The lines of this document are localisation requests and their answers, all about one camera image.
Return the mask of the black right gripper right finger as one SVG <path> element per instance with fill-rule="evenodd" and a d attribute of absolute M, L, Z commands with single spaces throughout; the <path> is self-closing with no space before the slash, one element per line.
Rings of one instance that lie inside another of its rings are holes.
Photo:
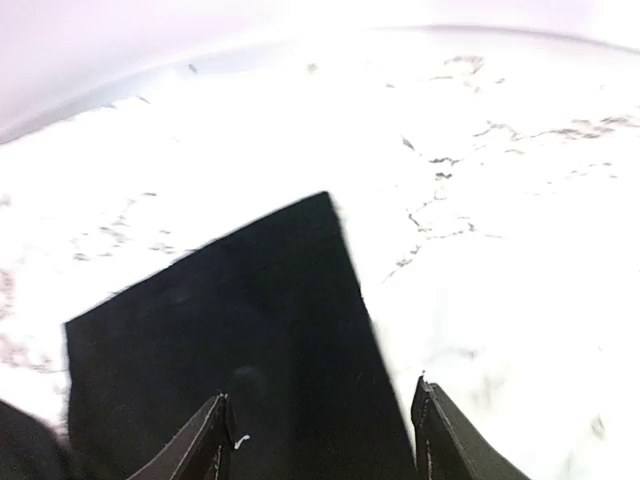
<path fill-rule="evenodd" d="M 427 480 L 528 480 L 436 383 L 417 381 L 411 405 L 416 470 Z"/>

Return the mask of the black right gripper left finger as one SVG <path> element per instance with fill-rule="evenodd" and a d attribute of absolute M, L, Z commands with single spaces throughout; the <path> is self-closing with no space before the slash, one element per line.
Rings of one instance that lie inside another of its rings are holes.
<path fill-rule="evenodd" d="M 234 428 L 229 397 L 211 397 L 130 480 L 229 479 Z"/>

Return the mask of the black t-shirt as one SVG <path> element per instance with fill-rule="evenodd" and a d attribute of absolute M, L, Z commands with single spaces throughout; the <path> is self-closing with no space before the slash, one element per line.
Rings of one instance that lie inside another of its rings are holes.
<path fill-rule="evenodd" d="M 66 327 L 72 446 L 118 479 L 228 395 L 235 479 L 411 479 L 410 442 L 331 198 L 307 197 Z"/>

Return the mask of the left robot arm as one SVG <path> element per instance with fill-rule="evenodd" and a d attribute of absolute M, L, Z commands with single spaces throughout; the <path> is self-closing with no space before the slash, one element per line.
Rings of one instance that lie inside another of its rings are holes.
<path fill-rule="evenodd" d="M 66 453 L 48 427 L 1 402 L 1 479 L 67 479 Z"/>

